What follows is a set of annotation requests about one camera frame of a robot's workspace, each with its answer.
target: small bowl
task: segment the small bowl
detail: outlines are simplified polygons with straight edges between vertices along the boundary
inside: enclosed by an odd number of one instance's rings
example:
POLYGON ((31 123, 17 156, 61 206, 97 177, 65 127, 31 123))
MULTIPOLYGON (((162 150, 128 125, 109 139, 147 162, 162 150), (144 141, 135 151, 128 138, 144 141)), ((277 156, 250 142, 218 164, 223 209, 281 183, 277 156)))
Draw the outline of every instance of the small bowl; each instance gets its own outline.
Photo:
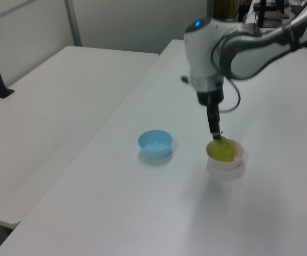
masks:
POLYGON ((214 147, 214 141, 210 142, 206 147, 206 151, 207 151, 207 155, 208 155, 208 159, 209 159, 208 161, 216 169, 225 170, 225 171, 232 170, 232 169, 235 169, 236 167, 238 167, 238 165, 241 162, 241 159, 243 157, 243 147, 234 140, 228 139, 228 142, 231 145, 233 145, 234 148, 235 148, 235 158, 234 158, 233 161, 230 161, 230 162, 222 162, 222 161, 219 161, 219 160, 215 160, 210 156, 210 152, 211 152, 212 148, 214 147))
POLYGON ((171 151, 172 136, 166 131, 147 131, 140 135, 138 144, 146 157, 161 159, 171 151))

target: table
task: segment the table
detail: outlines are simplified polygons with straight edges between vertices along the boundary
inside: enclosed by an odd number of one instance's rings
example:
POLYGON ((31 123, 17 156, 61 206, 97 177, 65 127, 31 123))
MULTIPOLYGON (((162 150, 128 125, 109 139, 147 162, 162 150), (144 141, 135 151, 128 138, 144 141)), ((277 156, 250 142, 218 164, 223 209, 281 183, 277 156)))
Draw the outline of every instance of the table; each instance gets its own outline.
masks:
POLYGON ((0 225, 14 228, 157 54, 67 47, 0 99, 0 225))
MULTIPOLYGON (((307 51, 236 82, 239 108, 221 115, 240 142, 233 171, 207 164, 206 109, 180 81, 172 41, 0 247, 22 255, 307 255, 307 51), (149 161, 142 132, 171 133, 173 153, 149 161)), ((236 102, 224 84, 220 108, 236 102)))

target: cable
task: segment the cable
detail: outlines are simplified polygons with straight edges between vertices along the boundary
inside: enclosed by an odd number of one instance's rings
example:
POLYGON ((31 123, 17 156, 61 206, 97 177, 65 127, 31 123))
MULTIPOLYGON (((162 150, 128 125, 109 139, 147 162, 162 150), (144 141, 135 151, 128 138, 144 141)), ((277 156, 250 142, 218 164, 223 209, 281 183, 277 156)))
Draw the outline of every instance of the cable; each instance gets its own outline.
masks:
POLYGON ((230 82, 230 84, 234 87, 234 89, 236 90, 236 92, 237 92, 237 94, 238 94, 238 102, 237 102, 237 104, 236 104, 234 107, 232 107, 232 108, 230 108, 230 109, 220 110, 220 111, 219 111, 220 113, 229 113, 229 112, 235 110, 235 109, 239 106, 239 104, 240 104, 240 102, 241 102, 241 94, 240 94, 240 91, 239 91, 238 87, 233 83, 233 81, 232 81, 230 78, 228 78, 226 75, 224 75, 224 74, 221 72, 221 70, 219 69, 219 67, 217 67, 216 64, 215 64, 215 62, 214 62, 214 52, 215 52, 215 49, 219 46, 220 42, 221 42, 225 37, 226 37, 226 36, 223 36, 223 37, 216 43, 215 47, 214 47, 213 50, 211 51, 211 63, 214 65, 214 67, 217 69, 217 71, 218 71, 221 75, 223 75, 225 78, 227 78, 227 80, 230 82))

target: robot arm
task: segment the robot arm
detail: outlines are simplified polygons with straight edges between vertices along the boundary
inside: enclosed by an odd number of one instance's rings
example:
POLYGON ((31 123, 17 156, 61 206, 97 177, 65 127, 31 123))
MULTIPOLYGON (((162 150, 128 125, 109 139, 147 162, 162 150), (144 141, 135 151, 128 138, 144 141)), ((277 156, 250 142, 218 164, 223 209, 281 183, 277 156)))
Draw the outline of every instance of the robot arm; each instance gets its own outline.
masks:
POLYGON ((274 60, 306 46, 307 6, 289 24, 259 37, 244 23, 198 20, 186 29, 184 43, 190 77, 182 80, 192 84, 199 103, 208 107, 210 131, 214 139, 220 139, 223 77, 249 79, 274 60))

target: wall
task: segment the wall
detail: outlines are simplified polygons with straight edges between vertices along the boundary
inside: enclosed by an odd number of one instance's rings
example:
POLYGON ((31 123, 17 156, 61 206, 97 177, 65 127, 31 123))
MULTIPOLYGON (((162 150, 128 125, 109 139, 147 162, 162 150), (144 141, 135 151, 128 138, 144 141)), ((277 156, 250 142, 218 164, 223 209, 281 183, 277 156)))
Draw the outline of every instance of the wall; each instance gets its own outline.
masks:
POLYGON ((83 46, 160 54, 206 16, 206 0, 74 0, 83 46))
POLYGON ((0 18, 0 72, 8 87, 73 45, 64 0, 36 0, 0 18))

